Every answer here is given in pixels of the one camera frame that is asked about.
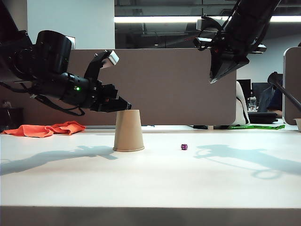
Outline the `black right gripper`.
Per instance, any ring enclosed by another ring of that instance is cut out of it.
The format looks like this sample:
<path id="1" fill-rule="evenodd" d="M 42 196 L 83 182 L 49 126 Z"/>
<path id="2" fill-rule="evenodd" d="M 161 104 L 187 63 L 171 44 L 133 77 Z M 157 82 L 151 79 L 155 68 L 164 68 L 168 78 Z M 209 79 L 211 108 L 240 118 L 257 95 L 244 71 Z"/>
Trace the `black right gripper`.
<path id="1" fill-rule="evenodd" d="M 262 54 L 267 50 L 262 44 L 267 25 L 229 30 L 221 25 L 197 25 L 196 29 L 199 34 L 193 40 L 195 47 L 200 51 L 210 51 L 210 83 L 215 83 L 225 75 L 249 64 L 247 55 Z"/>

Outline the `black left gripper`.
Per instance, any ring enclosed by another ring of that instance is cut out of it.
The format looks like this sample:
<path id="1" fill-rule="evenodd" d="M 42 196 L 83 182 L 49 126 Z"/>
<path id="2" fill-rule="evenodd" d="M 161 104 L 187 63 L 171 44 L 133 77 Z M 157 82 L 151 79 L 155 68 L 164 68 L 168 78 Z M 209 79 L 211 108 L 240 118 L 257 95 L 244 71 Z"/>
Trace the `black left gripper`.
<path id="1" fill-rule="evenodd" d="M 117 112 L 131 109 L 132 105 L 121 96 L 113 84 L 103 85 L 101 81 L 89 80 L 88 108 L 96 112 Z"/>

